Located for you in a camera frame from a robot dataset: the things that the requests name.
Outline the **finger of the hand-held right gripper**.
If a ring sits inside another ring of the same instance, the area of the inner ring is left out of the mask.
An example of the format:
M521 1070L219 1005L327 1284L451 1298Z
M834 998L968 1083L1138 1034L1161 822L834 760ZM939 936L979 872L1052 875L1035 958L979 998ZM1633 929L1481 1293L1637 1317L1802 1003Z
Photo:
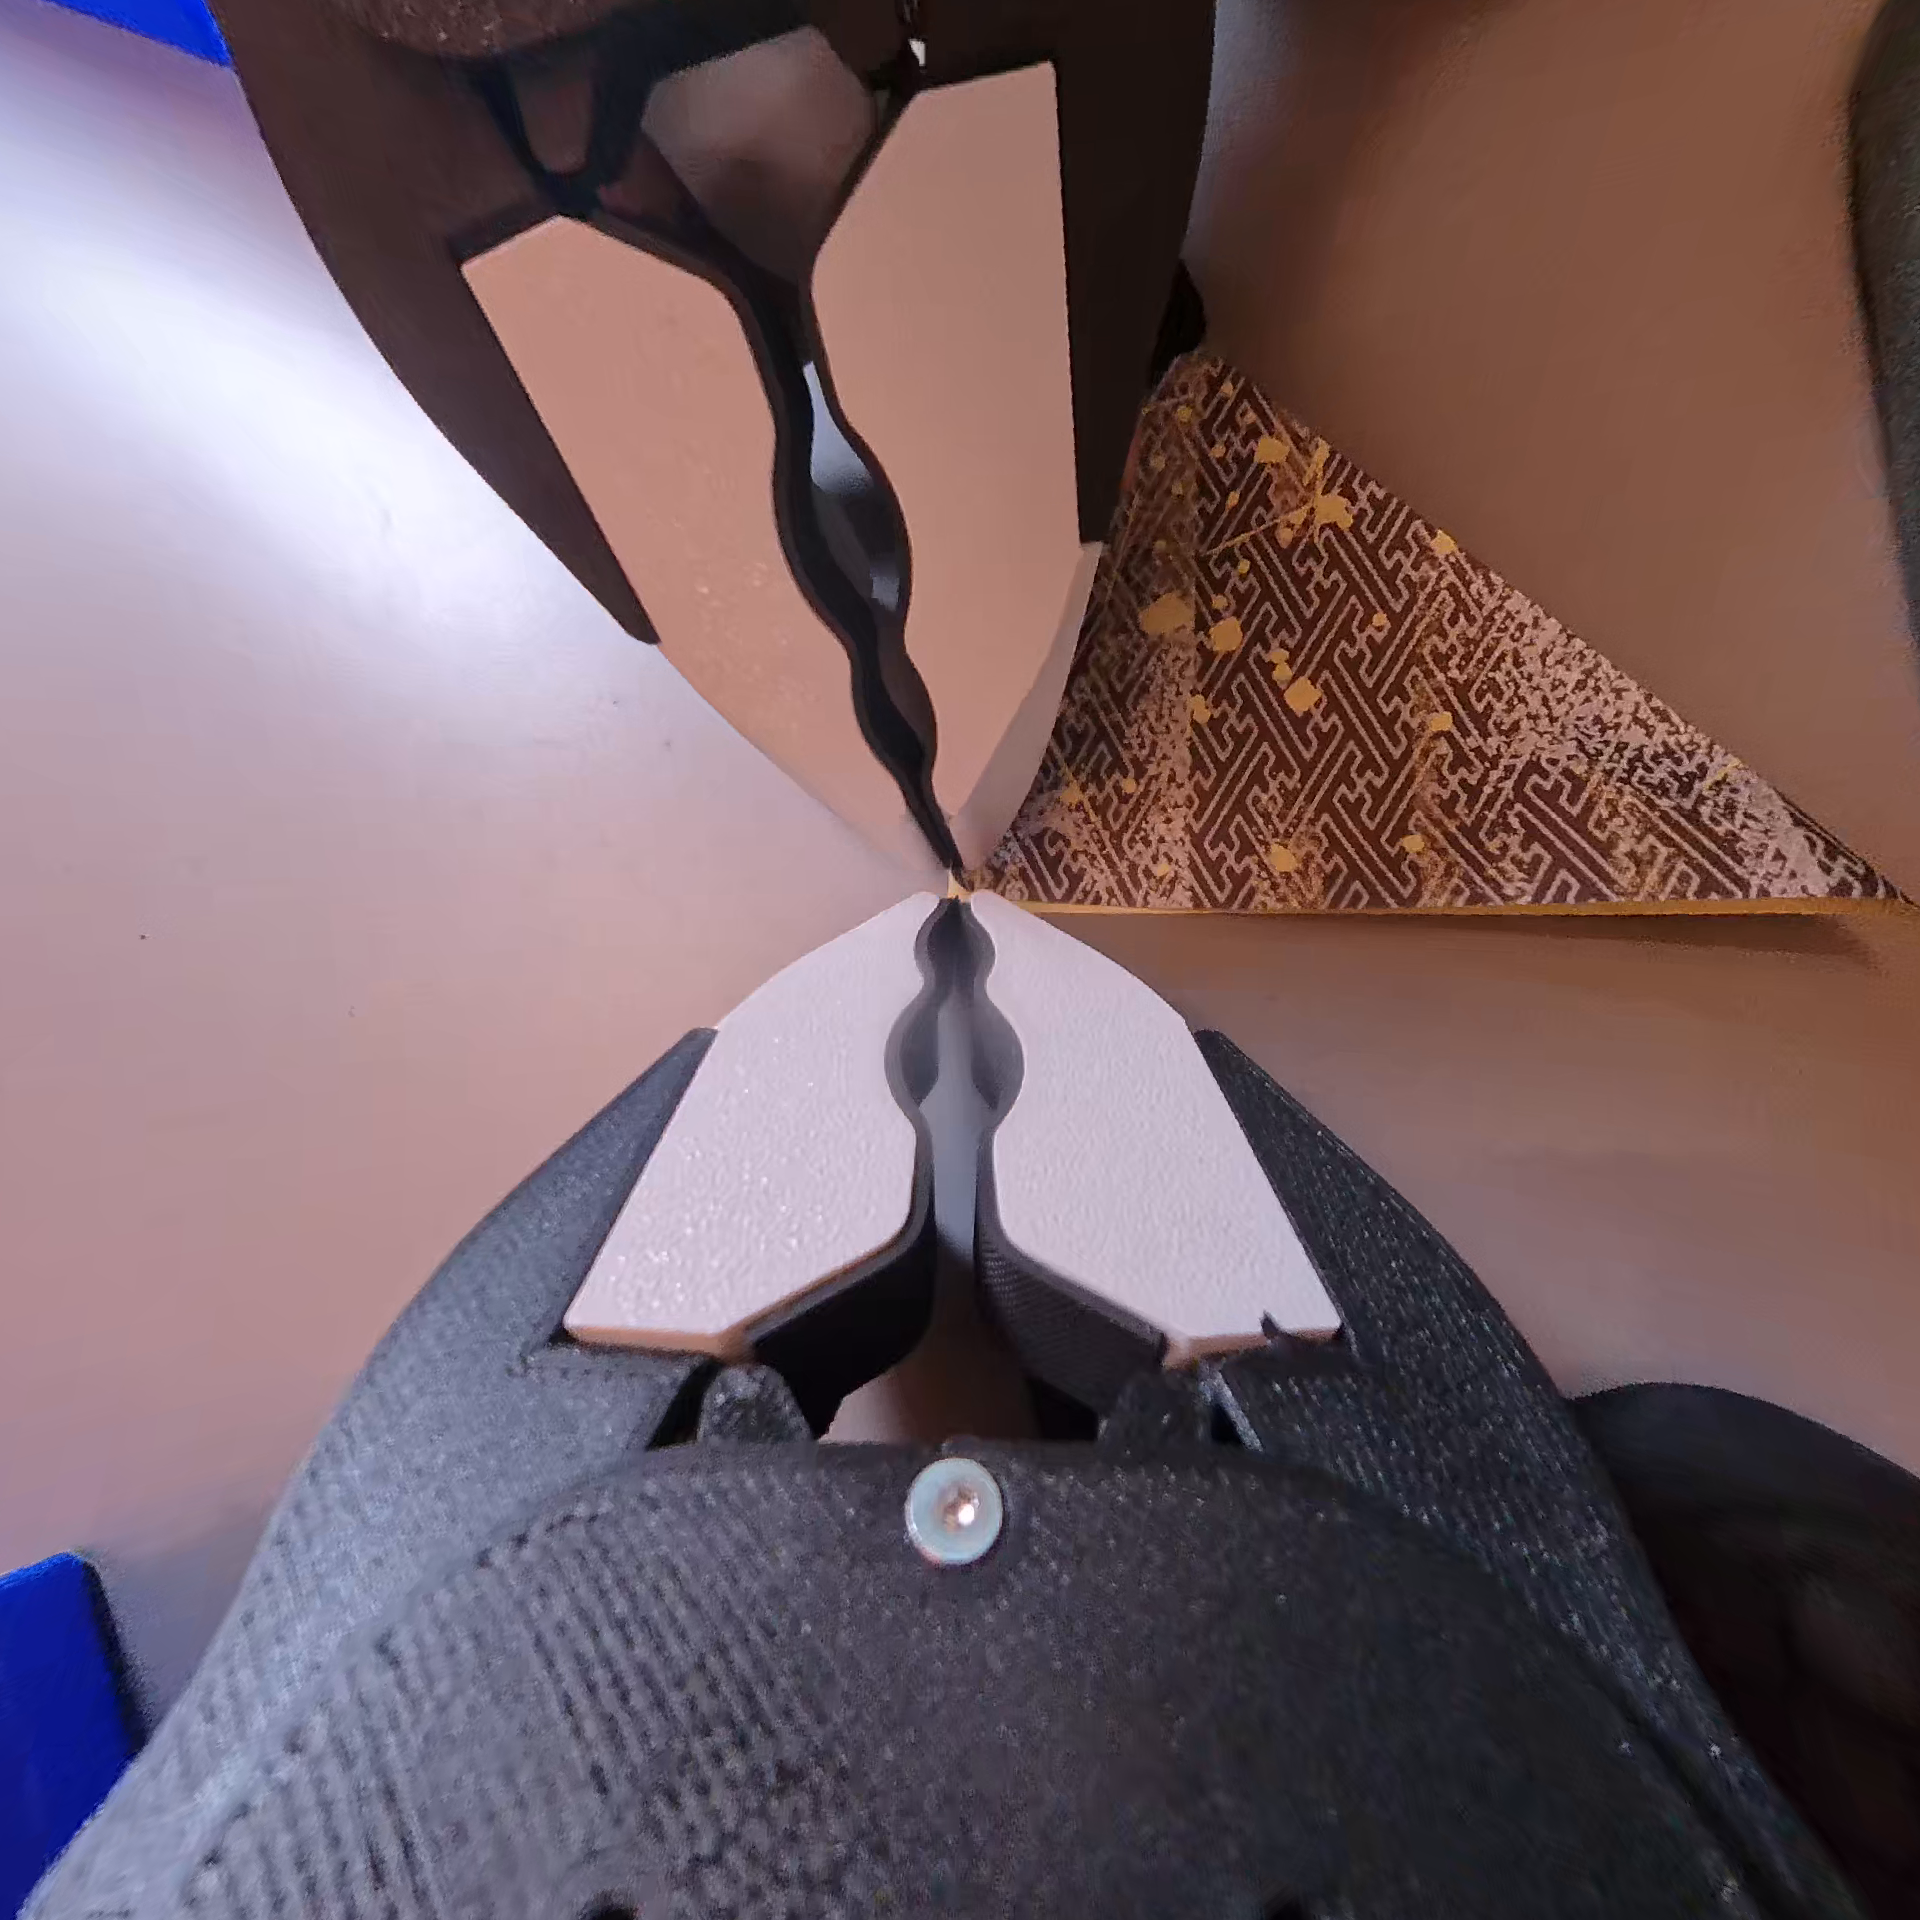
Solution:
M857 728L849 649L785 554L777 413L737 302L570 218L461 274L663 657L872 849L943 877Z
M903 513L903 644L972 873L1040 773L1101 554L1077 507L1055 67L912 97L809 293L832 396Z

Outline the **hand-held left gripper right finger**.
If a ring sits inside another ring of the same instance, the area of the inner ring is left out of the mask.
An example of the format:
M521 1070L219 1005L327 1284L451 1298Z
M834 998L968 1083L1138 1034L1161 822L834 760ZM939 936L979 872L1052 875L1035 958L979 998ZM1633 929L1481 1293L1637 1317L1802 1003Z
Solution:
M1165 1370L1322 1349L1341 1315L1188 1021L996 893L976 961L973 1270L1025 1373L1090 1419Z

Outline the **yellow backed black patterned paper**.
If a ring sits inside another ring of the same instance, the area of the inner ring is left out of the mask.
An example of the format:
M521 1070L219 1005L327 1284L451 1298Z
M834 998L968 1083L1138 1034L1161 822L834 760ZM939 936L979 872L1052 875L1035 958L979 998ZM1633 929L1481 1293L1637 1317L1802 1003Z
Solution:
M1113 914L1909 906L1208 352L1144 408L1040 770L970 882Z

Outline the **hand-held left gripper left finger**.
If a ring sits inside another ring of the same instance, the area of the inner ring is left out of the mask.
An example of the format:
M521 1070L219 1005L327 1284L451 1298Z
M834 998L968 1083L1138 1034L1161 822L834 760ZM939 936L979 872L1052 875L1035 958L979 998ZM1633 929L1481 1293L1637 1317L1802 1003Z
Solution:
M757 1362L816 1433L928 1331L946 900L907 896L712 1034L565 1309L584 1347Z

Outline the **blue plastic bin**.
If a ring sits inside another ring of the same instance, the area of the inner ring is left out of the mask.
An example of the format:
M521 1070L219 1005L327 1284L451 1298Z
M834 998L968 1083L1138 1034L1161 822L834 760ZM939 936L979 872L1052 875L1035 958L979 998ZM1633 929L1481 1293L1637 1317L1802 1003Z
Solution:
M91 18L203 65L229 69L231 53L211 3L50 3L53 9Z
M3 1577L3 1916L106 1801L137 1717L104 1581L58 1553Z

